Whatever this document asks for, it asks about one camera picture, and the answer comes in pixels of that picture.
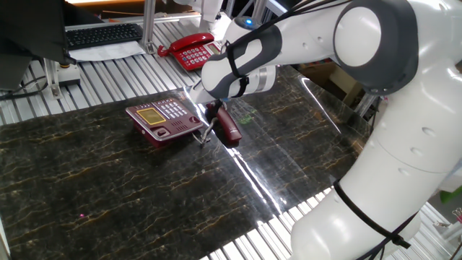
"computer keyboard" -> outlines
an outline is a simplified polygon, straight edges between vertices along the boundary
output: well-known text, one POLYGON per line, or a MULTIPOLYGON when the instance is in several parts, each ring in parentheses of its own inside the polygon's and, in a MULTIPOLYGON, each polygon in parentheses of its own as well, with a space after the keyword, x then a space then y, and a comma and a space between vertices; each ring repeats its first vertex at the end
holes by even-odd
POLYGON ((66 32, 68 49, 103 46, 112 43, 125 43, 141 40, 143 29, 137 24, 108 25, 66 32))

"red phone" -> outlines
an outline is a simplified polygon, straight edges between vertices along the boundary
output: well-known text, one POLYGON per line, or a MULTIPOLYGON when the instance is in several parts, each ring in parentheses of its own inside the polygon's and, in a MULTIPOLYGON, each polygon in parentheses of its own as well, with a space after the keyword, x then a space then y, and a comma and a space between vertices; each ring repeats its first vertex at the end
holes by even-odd
POLYGON ((210 33, 196 33, 175 41, 168 49, 159 46, 157 54, 164 57, 172 54, 188 71, 201 68, 210 56, 220 53, 218 42, 210 33))

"metal frame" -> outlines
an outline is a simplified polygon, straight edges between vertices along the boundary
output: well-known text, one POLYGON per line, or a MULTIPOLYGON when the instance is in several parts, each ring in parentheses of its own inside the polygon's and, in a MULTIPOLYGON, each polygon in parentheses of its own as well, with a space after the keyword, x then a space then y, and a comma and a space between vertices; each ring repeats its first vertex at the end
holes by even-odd
POLYGON ((58 72, 56 71, 57 62, 47 58, 44 58, 43 61, 45 63, 45 74, 48 82, 45 93, 48 93, 54 99, 63 98, 61 88, 59 87, 58 72))
POLYGON ((155 13, 156 1, 145 0, 144 1, 144 20, 143 20, 143 38, 141 44, 144 50, 149 54, 155 53, 154 43, 152 42, 152 30, 154 29, 154 13, 155 13))
POLYGON ((268 0, 256 0, 253 8, 252 18, 256 21, 262 22, 263 16, 265 15, 266 5, 268 0))

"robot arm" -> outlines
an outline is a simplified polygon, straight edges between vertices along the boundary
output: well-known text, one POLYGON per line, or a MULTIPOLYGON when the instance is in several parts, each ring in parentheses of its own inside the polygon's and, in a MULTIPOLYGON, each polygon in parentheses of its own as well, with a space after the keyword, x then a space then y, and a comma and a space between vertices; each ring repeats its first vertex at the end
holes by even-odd
MULTIPOLYGON (((339 185, 365 215, 393 232, 419 211, 462 158, 462 77, 455 68, 462 60, 462 3, 354 0, 330 5, 335 6, 283 19, 245 41, 239 39, 255 30, 252 21, 235 19, 225 37, 239 44, 207 61, 202 85, 190 94, 206 102, 262 92, 273 85, 276 64, 336 60, 366 92, 389 99, 339 185)), ((408 240, 418 228, 417 215, 399 234, 408 240)), ((296 222, 291 236, 292 260, 358 259, 384 239, 337 191, 296 222)), ((387 245, 385 254, 392 250, 387 245)))

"black marble surface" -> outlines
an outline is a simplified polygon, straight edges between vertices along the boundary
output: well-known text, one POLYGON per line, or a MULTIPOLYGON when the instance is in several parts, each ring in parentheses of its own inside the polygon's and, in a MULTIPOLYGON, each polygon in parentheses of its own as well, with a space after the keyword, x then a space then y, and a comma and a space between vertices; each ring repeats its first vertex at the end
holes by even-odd
POLYGON ((13 259, 199 259, 342 177, 368 125, 291 67, 228 103, 226 149, 188 136, 155 149, 129 106, 172 91, 0 128, 0 214, 13 259))

